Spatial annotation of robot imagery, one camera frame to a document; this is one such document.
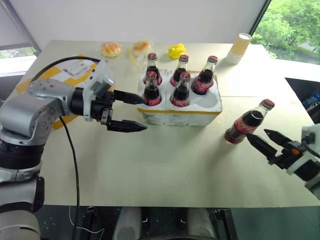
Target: orange component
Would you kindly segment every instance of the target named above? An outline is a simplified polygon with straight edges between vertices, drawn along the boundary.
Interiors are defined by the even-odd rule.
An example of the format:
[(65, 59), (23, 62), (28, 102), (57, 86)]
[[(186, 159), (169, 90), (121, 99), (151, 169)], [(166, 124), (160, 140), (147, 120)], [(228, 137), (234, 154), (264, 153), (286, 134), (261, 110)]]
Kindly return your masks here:
[(294, 155), (298, 155), (300, 153), (299, 150), (297, 149), (292, 149), (291, 152), (294, 154)]

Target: coca-cola bottle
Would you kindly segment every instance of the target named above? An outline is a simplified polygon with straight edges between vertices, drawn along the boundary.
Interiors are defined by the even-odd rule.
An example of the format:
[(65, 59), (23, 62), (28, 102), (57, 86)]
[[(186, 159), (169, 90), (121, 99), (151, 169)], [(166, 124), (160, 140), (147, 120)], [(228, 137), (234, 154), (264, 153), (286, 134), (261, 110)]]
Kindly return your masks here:
[(209, 56), (208, 61), (199, 75), (194, 79), (191, 89), (195, 94), (205, 95), (214, 84), (214, 69), (218, 62), (216, 56)]
[[(157, 66), (157, 54), (155, 54), (154, 52), (148, 54), (148, 66), (146, 68), (145, 74), (147, 75), (147, 72), (149, 71), (156, 73), (156, 83), (159, 86), (162, 83), (162, 77)], [(147, 76), (143, 79), (144, 84), (146, 84), (146, 81)]]
[(161, 102), (161, 95), (157, 85), (157, 74), (154, 71), (146, 73), (144, 100), (148, 106), (155, 106)]
[(181, 73), (180, 80), (170, 96), (170, 101), (173, 105), (180, 108), (189, 105), (189, 81), (190, 73), (187, 71)]
[(232, 127), (230, 127), (225, 133), (224, 138), (230, 144), (241, 143), (246, 134), (252, 134), (256, 128), (262, 123), (266, 114), (275, 106), (275, 104), (269, 100), (264, 99), (260, 102), (259, 106), (250, 111), (247, 111), (237, 120), (235, 120)]
[(187, 55), (181, 55), (179, 57), (178, 66), (176, 67), (174, 74), (170, 79), (170, 83), (172, 86), (175, 87), (180, 80), (180, 74), (187, 71), (188, 60), (189, 57)]

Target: red bottle cap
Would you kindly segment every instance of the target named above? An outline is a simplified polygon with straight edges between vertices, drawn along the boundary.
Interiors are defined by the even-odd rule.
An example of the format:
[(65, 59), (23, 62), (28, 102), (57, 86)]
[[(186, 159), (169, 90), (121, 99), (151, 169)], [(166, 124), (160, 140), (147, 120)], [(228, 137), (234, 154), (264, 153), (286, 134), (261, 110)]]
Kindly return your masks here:
[(188, 60), (189, 60), (189, 56), (188, 55), (181, 55), (179, 57), (179, 61), (180, 62), (188, 62)]
[(183, 73), (180, 74), (180, 78), (189, 79), (190, 73), (188, 73), (187, 71), (184, 71)]
[(157, 59), (157, 54), (155, 54), (154, 52), (151, 52), (148, 54), (148, 60), (155, 60)]
[(209, 56), (208, 57), (208, 61), (210, 63), (217, 63), (218, 62), (218, 58), (216, 56)]
[(275, 103), (269, 99), (264, 99), (262, 102), (268, 108), (273, 108), (275, 106)]
[(154, 71), (148, 71), (148, 72), (146, 73), (146, 77), (147, 77), (148, 79), (154, 79), (154, 78), (157, 77), (157, 74), (156, 74)]

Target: table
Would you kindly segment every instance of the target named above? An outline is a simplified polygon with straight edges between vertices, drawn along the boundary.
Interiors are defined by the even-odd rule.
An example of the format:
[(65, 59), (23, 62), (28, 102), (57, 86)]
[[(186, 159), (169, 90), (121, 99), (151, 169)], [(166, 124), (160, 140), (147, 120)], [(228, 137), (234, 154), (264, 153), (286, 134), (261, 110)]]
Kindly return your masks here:
[[(160, 69), (174, 69), (177, 60), (167, 51), (171, 43), (155, 43)], [(131, 43), (108, 58), (115, 68), (115, 88), (135, 93), (140, 73), (129, 59)], [(110, 132), (77, 117), (68, 124), (79, 168), (80, 204), (90, 206), (154, 207), (292, 207), (320, 202), (295, 175), (289, 176), (245, 139), (230, 145), (223, 134), (234, 120), (268, 97), (275, 108), (256, 130), (281, 131), (300, 140), (302, 126), (313, 124), (286, 80), (273, 74), (268, 53), (250, 45), (238, 65), (223, 60), (231, 44), (187, 43), (188, 69), (200, 70), (209, 55), (216, 68), (223, 111), (206, 127), (149, 125), (135, 133)], [(94, 41), (51, 41), (22, 82), (51, 62), (79, 53), (103, 59)], [(134, 105), (115, 102), (113, 119), (141, 122)], [(52, 130), (42, 156), (45, 204), (75, 205), (72, 152), (64, 129)]]

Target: dark cola liquid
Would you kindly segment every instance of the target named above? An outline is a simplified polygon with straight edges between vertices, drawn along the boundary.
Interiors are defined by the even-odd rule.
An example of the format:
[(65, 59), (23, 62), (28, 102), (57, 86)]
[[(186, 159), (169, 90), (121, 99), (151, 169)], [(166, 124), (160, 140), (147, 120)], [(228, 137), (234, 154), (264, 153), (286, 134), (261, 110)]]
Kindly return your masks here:
[[(258, 127), (262, 121), (264, 120), (264, 116), (262, 115), (261, 112), (253, 110), (253, 111), (248, 111), (243, 115), (242, 120), (251, 127)], [(224, 138), (225, 140), (230, 143), (230, 144), (238, 144), (241, 143), (245, 139), (245, 134), (240, 132), (236, 126), (235, 123), (231, 128), (229, 128), (225, 134)]]
[(211, 82), (213, 74), (214, 73), (211, 70), (206, 69), (200, 72), (198, 79), (200, 82), (207, 84)]
[(173, 92), (173, 99), (177, 100), (186, 100), (189, 97), (189, 91), (188, 88), (185, 86), (180, 86), (179, 88), (176, 88)]
[(159, 97), (159, 89), (157, 86), (149, 86), (148, 88), (144, 89), (144, 97), (146, 99), (152, 100), (152, 99), (156, 99), (157, 97)]
[(183, 73), (183, 72), (185, 72), (186, 71), (186, 69), (184, 69), (184, 68), (178, 68), (178, 69), (176, 69), (175, 71), (174, 71), (174, 74), (173, 74), (173, 76), (172, 76), (172, 78), (173, 78), (173, 80), (175, 80), (176, 82), (179, 82), (179, 80), (180, 80), (180, 75)]
[(156, 66), (148, 66), (148, 68), (146, 69), (146, 72), (149, 72), (149, 71), (156, 73), (156, 79), (159, 79), (161, 77), (159, 73), (159, 69)]

